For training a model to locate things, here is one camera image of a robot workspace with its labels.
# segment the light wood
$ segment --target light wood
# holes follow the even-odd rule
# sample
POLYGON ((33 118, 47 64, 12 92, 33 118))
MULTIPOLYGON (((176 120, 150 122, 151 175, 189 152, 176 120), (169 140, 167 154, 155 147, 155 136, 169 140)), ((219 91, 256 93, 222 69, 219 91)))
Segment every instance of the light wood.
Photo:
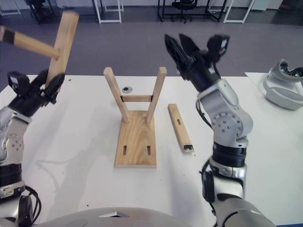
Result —
POLYGON ((177 104, 169 104, 168 110, 181 150, 186 153, 194 152, 193 145, 186 131, 177 104))
POLYGON ((14 39, 11 42, 11 44, 14 46, 56 59, 59 57, 59 50, 55 49, 53 46, 24 35, 20 32, 13 31, 4 26, 0 26, 0 41, 3 41, 5 32, 14 33, 14 39))
POLYGON ((60 55, 57 59, 52 58, 48 69, 48 75, 45 87, 58 74, 64 73, 71 52, 71 45, 75 36, 79 15, 75 12, 63 12, 59 25, 55 49, 58 49, 60 55))
POLYGON ((155 108, 160 96, 160 92, 166 77, 166 68, 165 67, 160 67, 159 68, 159 72, 158 72, 158 76, 156 79, 156 84, 155 87, 153 89, 153 93, 152 93, 152 101, 148 107, 148 113, 147 113, 147 117, 146 117, 146 122, 150 123, 153 117, 153 113, 155 112, 155 108))
POLYGON ((121 99, 121 92, 119 89, 119 86, 117 84, 117 81, 115 79, 113 70, 111 67, 106 67, 103 71, 103 74, 108 82, 109 88, 113 93, 113 96, 115 98, 115 101, 120 109, 120 112, 122 114, 122 119, 125 123, 129 123, 130 122, 130 116, 129 116, 129 112, 127 110, 126 104, 124 102, 122 102, 121 99))
POLYGON ((151 102, 152 96, 121 96, 123 102, 151 102))
POLYGON ((147 111, 129 111, 130 123, 121 121, 116 167, 156 167, 154 117, 146 122, 147 111))

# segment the vr headset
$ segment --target vr headset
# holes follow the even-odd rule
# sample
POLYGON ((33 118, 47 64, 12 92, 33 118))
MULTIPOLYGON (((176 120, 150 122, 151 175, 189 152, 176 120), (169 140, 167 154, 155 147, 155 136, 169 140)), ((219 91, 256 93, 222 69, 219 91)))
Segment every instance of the vr headset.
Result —
POLYGON ((263 81, 266 98, 280 107, 297 110, 303 106, 303 67, 289 70, 288 62, 280 60, 263 81))

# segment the wooden board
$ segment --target wooden board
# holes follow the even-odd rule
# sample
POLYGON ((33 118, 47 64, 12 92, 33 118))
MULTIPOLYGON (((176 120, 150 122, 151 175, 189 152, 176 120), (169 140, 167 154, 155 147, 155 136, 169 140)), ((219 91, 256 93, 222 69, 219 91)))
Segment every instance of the wooden board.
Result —
POLYGON ((123 102, 151 102, 152 96, 121 96, 123 102))
POLYGON ((146 122, 147 111, 129 111, 131 121, 121 121, 116 167, 156 167, 154 117, 146 122))
POLYGON ((78 20, 79 20, 79 14, 75 12, 63 12, 62 14, 62 18, 54 46, 55 49, 59 50, 60 55, 57 59, 56 58, 51 59, 45 87, 48 86, 49 82, 55 76, 63 72, 65 73, 78 20))
POLYGON ((194 147, 186 131, 177 104, 169 104, 168 110, 181 150, 186 153, 194 152, 194 147))

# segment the wooden leg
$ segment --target wooden leg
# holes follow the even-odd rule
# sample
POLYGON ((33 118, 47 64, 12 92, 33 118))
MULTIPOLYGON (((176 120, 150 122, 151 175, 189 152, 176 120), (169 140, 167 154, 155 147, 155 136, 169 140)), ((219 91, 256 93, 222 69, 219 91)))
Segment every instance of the wooden leg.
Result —
POLYGON ((175 134, 177 136, 177 140, 181 150, 187 153, 194 152, 193 145, 186 131, 177 104, 169 104, 168 109, 169 109, 170 119, 174 127, 175 134))
POLYGON ((106 67, 104 69, 103 74, 104 74, 104 76, 105 76, 105 78, 108 82, 109 88, 111 89, 111 91, 114 95, 115 101, 116 101, 116 103, 117 103, 117 105, 118 105, 118 107, 121 111, 123 121, 125 123, 129 123, 130 122, 129 112, 127 110, 126 104, 124 102, 122 102, 120 89, 119 89, 119 86, 118 86, 117 81, 115 79, 112 68, 111 67, 106 67))
POLYGON ((71 45, 75 36, 79 15, 75 12, 63 12, 57 38, 55 42, 55 49, 60 51, 60 56, 51 59, 48 69, 48 75, 45 87, 58 74, 65 72, 68 58, 71 52, 71 45))
POLYGON ((155 108, 160 96, 160 92, 164 83, 164 79, 166 77, 166 68, 165 67, 160 67, 159 68, 159 72, 158 72, 158 76, 157 76, 157 80, 156 80, 156 84, 155 84, 155 88, 153 89, 153 93, 152 93, 152 101, 148 107, 148 111, 147 111, 147 117, 146 117, 146 122, 150 123, 152 121, 152 116, 153 113, 155 112, 155 108))

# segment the white wall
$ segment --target white wall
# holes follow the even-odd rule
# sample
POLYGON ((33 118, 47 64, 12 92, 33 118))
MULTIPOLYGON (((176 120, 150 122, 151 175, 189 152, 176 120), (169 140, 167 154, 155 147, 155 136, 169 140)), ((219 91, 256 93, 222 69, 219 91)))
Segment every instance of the white wall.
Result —
MULTIPOLYGON (((28 6, 24 2, 24 0, 15 0, 19 9, 28 9, 28 6)), ((126 6, 156 6, 158 4, 158 0, 123 0, 124 5, 126 6)), ((166 4, 170 5, 174 0, 166 0, 166 4)), ((271 0, 269 3, 268 9, 278 9, 283 0, 271 0)), ((106 5, 116 5, 116 0, 103 0, 102 2, 106 3, 106 5)), ((250 0, 235 0, 234 6, 247 7, 249 5, 250 0)), ((63 6, 68 7, 81 7, 81 6, 92 6, 91 0, 51 0, 53 5, 57 5, 62 8, 63 6)), ((205 6, 207 0, 198 0, 199 6, 205 6)), ((223 4, 223 0, 213 0, 213 5, 221 6, 223 4)), ((12 0, 0 0, 0 8, 2 10, 15 9, 15 5, 12 0)))
MULTIPOLYGON (((56 0, 58 7, 63 6, 91 6, 91 0, 56 0)), ((174 0, 166 0, 166 5, 171 5, 174 0)), ((116 0, 102 0, 106 5, 116 5, 116 0)), ((158 0, 123 0, 125 6, 156 6, 158 5, 158 0)), ((212 5, 221 6, 223 5, 223 0, 213 0, 212 5)), ((199 6, 205 6, 207 0, 198 0, 199 6)), ((250 3, 250 0, 235 0, 234 6, 246 7, 250 3)))
POLYGON ((283 0, 271 0, 267 9, 278 9, 283 0))
MULTIPOLYGON (((23 0, 15 0, 19 9, 29 9, 28 5, 23 0)), ((15 9, 16 5, 13 0, 0 0, 0 8, 1 10, 10 10, 15 9)))

